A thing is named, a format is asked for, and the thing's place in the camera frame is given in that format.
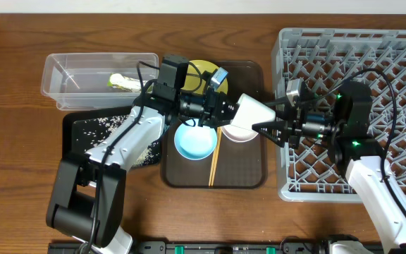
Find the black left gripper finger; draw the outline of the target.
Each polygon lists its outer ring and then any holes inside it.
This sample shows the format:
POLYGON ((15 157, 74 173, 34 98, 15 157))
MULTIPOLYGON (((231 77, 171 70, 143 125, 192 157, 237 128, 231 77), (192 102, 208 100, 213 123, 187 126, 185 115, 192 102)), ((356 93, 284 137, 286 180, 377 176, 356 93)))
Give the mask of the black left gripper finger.
POLYGON ((226 95, 222 96, 221 111, 223 113, 235 113, 239 108, 239 104, 230 100, 226 95))
POLYGON ((214 119, 209 120, 209 126, 211 128, 218 128, 218 127, 229 125, 229 124, 231 124, 231 122, 232 122, 232 119, 217 119, 217 118, 214 118, 214 119))

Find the pale green cup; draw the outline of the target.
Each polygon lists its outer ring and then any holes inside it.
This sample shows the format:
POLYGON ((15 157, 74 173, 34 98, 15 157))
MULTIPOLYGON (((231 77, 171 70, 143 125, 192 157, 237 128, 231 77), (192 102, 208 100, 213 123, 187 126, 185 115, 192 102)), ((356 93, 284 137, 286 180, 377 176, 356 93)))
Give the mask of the pale green cup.
POLYGON ((254 124, 276 119, 276 113, 273 109, 247 94, 240 96, 238 106, 235 117, 230 123, 232 126, 251 131, 254 124))

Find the light blue bowl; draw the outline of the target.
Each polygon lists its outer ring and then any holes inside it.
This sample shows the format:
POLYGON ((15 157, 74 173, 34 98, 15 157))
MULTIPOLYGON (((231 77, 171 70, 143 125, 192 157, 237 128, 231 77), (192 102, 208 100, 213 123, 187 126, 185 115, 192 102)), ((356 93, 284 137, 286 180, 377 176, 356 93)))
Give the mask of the light blue bowl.
POLYGON ((178 153, 190 160, 201 160, 213 153, 218 136, 214 128, 199 126, 198 119, 179 125, 173 138, 178 153))

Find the food wrapper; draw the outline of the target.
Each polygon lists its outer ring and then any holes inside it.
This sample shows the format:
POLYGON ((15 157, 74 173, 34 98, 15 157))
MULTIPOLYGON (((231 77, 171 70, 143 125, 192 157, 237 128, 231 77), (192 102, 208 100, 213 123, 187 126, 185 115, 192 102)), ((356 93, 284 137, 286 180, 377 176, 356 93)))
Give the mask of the food wrapper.
POLYGON ((107 85, 112 88, 127 90, 128 92, 140 92, 140 81, 135 78, 121 75, 120 73, 112 73, 109 76, 107 85))

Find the rice leftovers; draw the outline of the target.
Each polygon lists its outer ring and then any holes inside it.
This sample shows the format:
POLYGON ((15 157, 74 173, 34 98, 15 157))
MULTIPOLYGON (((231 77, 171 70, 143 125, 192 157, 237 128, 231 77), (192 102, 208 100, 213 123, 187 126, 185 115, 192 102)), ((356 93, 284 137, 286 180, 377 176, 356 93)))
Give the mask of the rice leftovers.
MULTIPOLYGON (((125 116, 107 116, 97 119, 85 119, 73 124, 72 150, 85 154, 89 149, 98 146, 108 138, 126 119, 125 116)), ((160 158, 160 143, 153 142, 133 164, 134 167, 143 167, 156 164, 160 158)))

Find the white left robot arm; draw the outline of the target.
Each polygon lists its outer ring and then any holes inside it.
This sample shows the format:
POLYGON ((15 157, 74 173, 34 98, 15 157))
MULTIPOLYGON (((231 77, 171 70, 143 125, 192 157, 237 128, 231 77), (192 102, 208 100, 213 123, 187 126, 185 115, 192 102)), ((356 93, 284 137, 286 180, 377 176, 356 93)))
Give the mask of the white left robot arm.
POLYGON ((238 106, 218 88, 224 68, 197 72, 199 88, 185 90, 183 56, 166 55, 156 79, 138 80, 140 95, 127 119, 98 146, 79 155, 69 152, 59 163, 47 209, 47 226, 81 241, 77 253, 129 253, 132 237, 121 228, 126 176, 143 151, 176 120, 195 126, 228 125, 238 106))

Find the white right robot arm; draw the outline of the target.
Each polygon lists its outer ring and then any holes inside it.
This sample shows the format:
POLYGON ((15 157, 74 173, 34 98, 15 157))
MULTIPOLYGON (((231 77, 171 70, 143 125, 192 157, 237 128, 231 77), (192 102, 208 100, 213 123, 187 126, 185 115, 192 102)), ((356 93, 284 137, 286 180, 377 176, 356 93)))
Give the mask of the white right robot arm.
POLYGON ((302 138, 320 140, 330 161, 354 189, 379 234, 384 253, 406 253, 406 196, 389 161, 389 146, 368 134, 371 89, 346 81, 338 88, 330 116, 313 113, 314 98, 291 97, 277 121, 256 123, 253 130, 283 147, 302 138))

